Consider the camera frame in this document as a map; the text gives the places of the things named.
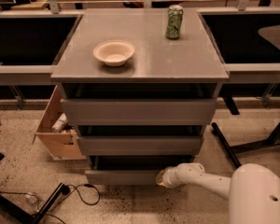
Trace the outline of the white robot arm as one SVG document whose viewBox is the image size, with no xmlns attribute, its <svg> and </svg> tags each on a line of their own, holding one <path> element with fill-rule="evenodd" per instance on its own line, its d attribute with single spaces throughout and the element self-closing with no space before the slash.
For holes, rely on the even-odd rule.
<svg viewBox="0 0 280 224">
<path fill-rule="evenodd" d="M 208 174 L 197 162 L 181 163 L 160 171 L 156 183 L 196 185 L 227 199 L 229 224 L 280 224 L 280 178 L 258 164 L 244 164 L 226 177 Z"/>
</svg>

